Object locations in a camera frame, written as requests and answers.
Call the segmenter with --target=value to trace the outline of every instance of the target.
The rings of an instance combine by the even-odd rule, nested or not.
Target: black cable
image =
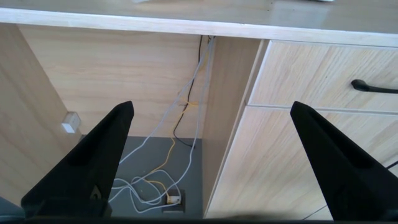
[[[202,42],[202,40],[203,40],[203,35],[200,36],[200,40],[199,40],[198,65],[199,65],[199,63],[200,63],[200,49],[201,49],[201,42]],[[189,102],[189,97],[191,96],[191,91],[192,91],[192,87],[193,87],[193,83],[194,83],[194,82],[195,82],[195,79],[192,80],[191,87],[189,88],[188,97],[187,97],[187,101],[188,101],[188,102]],[[184,109],[183,109],[182,111],[185,111],[185,110],[187,109],[187,107],[188,107],[188,103],[185,104]],[[181,119],[182,119],[183,117],[184,117],[184,114],[181,115],[179,121],[178,121],[177,124],[175,125],[174,130],[173,130],[173,135],[174,135],[174,137],[175,137],[179,142],[181,142],[182,144],[184,144],[184,145],[186,145],[186,146],[188,146],[188,147],[192,147],[192,145],[190,145],[190,144],[184,142],[183,140],[179,139],[179,138],[177,137],[177,135],[175,135],[175,130],[177,130],[177,127],[178,127],[178,125],[180,124]]]
[[[393,164],[387,166],[386,168],[387,168],[387,169],[391,169],[391,168],[393,168],[393,167],[396,166],[396,165],[398,165],[398,161],[396,161],[395,163],[393,163]]]

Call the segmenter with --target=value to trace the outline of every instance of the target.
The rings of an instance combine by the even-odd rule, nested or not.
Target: black drawer handle
[[[353,80],[351,82],[351,85],[354,87],[354,89],[359,90],[359,91],[369,91],[369,92],[374,92],[374,93],[397,93],[398,94],[398,90],[369,86],[368,84],[366,84],[366,82],[364,80]]]

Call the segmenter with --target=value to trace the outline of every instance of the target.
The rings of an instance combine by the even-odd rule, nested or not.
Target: drawer
[[[271,41],[248,105],[398,111],[398,95],[355,90],[351,81],[398,89],[398,49]]]
[[[321,114],[383,165],[397,160],[398,116]],[[289,110],[247,106],[208,213],[300,220],[324,205]]]

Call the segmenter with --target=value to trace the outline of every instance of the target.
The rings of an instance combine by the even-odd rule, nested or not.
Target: black object
[[[364,80],[353,80],[351,85],[358,91],[368,91],[374,93],[398,93],[398,90],[369,86]]]
[[[290,112],[334,220],[398,221],[398,178],[311,107]]]
[[[398,179],[393,174],[311,107],[295,102],[290,114],[336,221],[398,220]],[[117,105],[30,190],[21,203],[28,217],[24,223],[164,223],[164,220],[106,217],[111,212],[108,197],[133,116],[130,101]],[[248,221],[190,221],[199,222]]]
[[[21,201],[27,218],[110,216],[111,192],[134,116],[117,105]]]

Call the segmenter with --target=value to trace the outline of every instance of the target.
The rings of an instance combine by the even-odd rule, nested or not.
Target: wooden panel
[[[19,205],[81,134],[16,25],[0,24],[0,52],[0,196]]]
[[[217,37],[203,132],[203,211],[208,206],[218,171],[239,121],[253,64],[261,62],[266,41]]]
[[[387,166],[398,158],[398,116],[321,113]],[[209,207],[211,217],[260,213],[303,219],[326,205],[289,110],[247,106]]]
[[[364,93],[354,79],[398,88],[398,49],[272,41],[249,105],[398,111],[392,94]]]
[[[396,0],[0,0],[0,21],[398,46]]]
[[[83,134],[118,103],[132,100],[135,115],[129,135],[149,135],[198,63],[199,36],[33,26],[20,29],[67,109],[79,114]],[[202,67],[195,80],[192,101],[200,99],[205,70]],[[182,99],[186,100],[187,94],[188,89]],[[184,104],[183,100],[178,103],[155,136],[170,136]],[[197,111],[187,111],[177,136],[194,137]]]

